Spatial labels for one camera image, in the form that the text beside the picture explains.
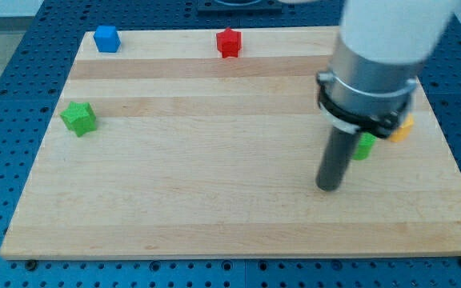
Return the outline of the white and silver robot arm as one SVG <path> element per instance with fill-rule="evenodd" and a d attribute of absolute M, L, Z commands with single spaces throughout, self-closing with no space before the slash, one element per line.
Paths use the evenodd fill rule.
<path fill-rule="evenodd" d="M 319 107 L 348 134 L 389 137 L 411 110 L 416 78 L 456 0 L 347 0 L 335 51 L 320 72 Z"/>

